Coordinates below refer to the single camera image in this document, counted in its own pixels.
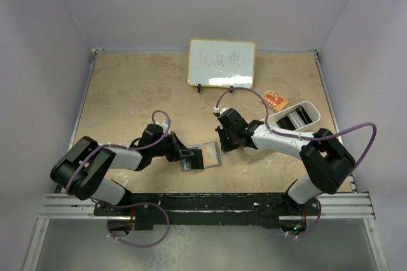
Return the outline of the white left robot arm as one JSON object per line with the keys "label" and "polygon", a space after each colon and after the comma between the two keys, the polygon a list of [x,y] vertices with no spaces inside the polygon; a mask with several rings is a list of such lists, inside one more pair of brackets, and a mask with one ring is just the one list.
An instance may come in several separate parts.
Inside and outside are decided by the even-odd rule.
{"label": "white left robot arm", "polygon": [[91,137],[82,137],[50,172],[50,179],[80,200],[89,198],[105,201],[110,210],[124,215],[130,210],[131,200],[126,189],[105,178],[109,169],[141,171],[155,157],[169,162],[184,160],[191,169],[203,169],[200,149],[187,148],[175,132],[166,133],[159,124],[150,123],[142,136],[129,147],[100,145]]}

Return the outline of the white box with cards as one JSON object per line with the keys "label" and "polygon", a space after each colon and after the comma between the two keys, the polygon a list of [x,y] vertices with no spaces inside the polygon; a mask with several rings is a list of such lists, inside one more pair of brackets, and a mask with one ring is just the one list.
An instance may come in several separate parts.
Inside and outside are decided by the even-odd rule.
{"label": "white box with cards", "polygon": [[254,149],[244,148],[244,151],[254,156],[271,150],[299,158],[301,147],[308,144],[308,141],[298,139],[298,135],[312,135],[311,129],[320,119],[321,114],[311,102],[297,103],[270,115],[267,124],[254,131]]}

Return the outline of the small whiteboard with writing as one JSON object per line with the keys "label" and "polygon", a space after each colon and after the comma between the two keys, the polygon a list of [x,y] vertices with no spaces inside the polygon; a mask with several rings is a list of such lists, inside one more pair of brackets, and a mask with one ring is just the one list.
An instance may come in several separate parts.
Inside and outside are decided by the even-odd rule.
{"label": "small whiteboard with writing", "polygon": [[194,87],[252,88],[256,44],[252,41],[191,39],[187,83]]}

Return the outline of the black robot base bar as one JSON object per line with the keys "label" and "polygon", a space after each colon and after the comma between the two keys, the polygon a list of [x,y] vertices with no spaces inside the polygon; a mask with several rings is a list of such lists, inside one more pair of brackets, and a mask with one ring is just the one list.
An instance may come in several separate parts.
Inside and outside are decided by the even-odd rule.
{"label": "black robot base bar", "polygon": [[298,205],[284,193],[132,193],[118,205],[92,199],[95,214],[110,219],[129,217],[136,231],[155,225],[260,226],[299,233],[307,217],[320,216],[316,198]]}

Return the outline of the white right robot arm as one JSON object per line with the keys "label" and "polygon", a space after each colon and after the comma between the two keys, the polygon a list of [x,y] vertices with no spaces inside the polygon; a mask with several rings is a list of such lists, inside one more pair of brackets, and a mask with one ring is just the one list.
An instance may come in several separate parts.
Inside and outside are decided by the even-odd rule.
{"label": "white right robot arm", "polygon": [[298,214],[308,200],[322,193],[335,194],[354,169],[354,157],[328,129],[304,134],[284,131],[259,120],[248,123],[233,108],[214,108],[214,115],[222,151],[242,148],[256,155],[270,150],[303,162],[307,175],[295,181],[283,198],[283,208],[289,214]]}

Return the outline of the grey card holder wallet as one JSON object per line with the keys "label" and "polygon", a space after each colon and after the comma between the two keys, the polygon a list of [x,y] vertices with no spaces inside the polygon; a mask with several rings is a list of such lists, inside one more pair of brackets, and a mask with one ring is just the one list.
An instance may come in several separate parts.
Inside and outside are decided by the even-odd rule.
{"label": "grey card holder wallet", "polygon": [[181,161],[181,170],[183,172],[204,170],[222,165],[217,142],[190,145],[187,148],[194,152],[194,157]]}

